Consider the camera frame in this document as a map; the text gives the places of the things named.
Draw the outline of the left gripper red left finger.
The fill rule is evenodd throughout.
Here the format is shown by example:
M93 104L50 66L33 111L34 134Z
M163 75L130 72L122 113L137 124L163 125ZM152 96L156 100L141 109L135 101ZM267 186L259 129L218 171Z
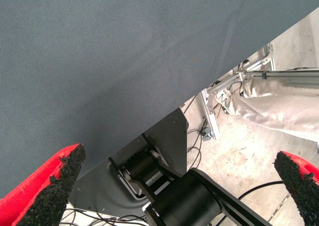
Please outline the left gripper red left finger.
M57 226L85 161L81 143L67 146L0 201L2 226Z

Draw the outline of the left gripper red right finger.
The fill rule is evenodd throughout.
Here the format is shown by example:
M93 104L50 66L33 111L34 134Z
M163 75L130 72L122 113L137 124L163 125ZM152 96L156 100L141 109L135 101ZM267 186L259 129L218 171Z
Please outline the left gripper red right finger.
M319 169L305 159L277 153L274 166L291 194L306 226L319 224Z

